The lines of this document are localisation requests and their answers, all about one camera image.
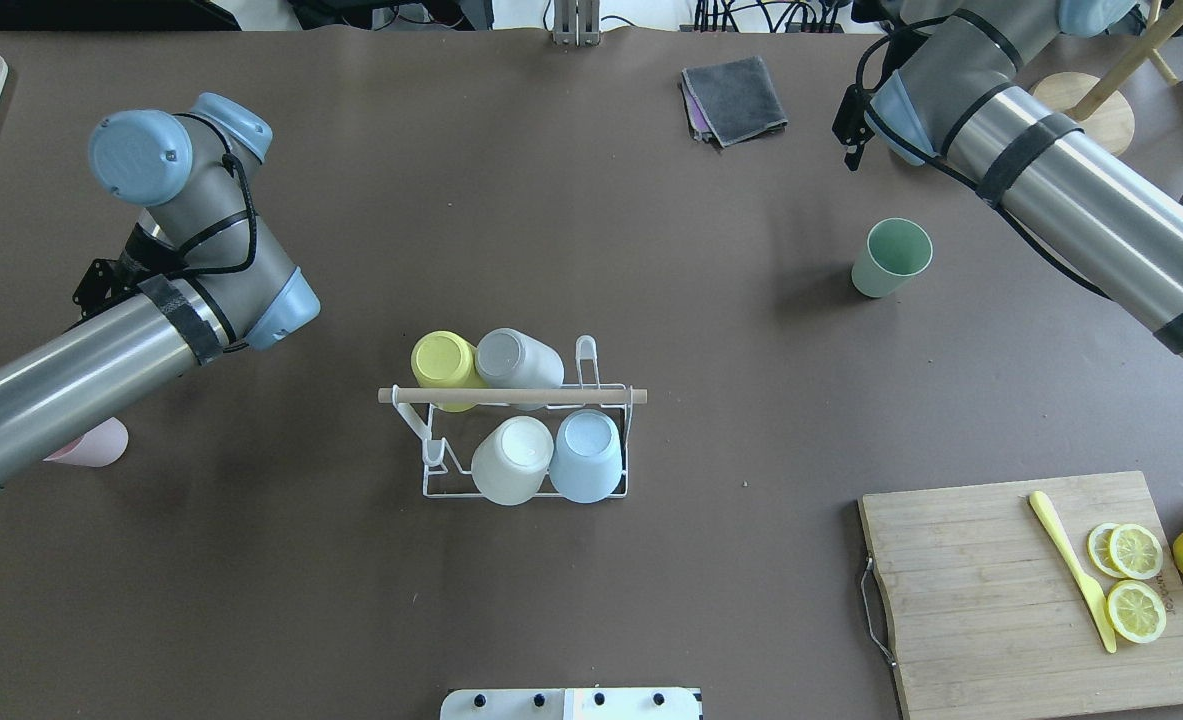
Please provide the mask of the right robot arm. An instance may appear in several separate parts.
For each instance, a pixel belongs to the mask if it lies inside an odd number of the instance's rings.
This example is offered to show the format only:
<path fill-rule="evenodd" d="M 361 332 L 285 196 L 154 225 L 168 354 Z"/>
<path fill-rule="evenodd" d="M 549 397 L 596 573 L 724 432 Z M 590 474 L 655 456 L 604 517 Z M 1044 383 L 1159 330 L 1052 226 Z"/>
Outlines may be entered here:
<path fill-rule="evenodd" d="M 1183 206 L 1013 83 L 1056 35 L 1098 35 L 1126 1 L 962 1 L 873 95 L 871 131 L 938 161 L 1183 359 Z"/>

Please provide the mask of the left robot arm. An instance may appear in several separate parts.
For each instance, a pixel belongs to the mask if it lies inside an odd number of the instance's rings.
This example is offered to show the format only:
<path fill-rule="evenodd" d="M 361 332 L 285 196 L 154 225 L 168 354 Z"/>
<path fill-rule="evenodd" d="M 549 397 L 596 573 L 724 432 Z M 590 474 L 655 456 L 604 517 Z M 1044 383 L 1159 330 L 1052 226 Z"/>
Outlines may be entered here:
<path fill-rule="evenodd" d="M 0 492 L 159 387 L 316 319 L 317 293 L 252 197 L 272 140 L 267 121 L 211 92 L 181 113 L 117 111 L 93 127 L 93 179 L 138 206 L 138 223 L 76 288 L 80 320 L 0 368 Z"/>

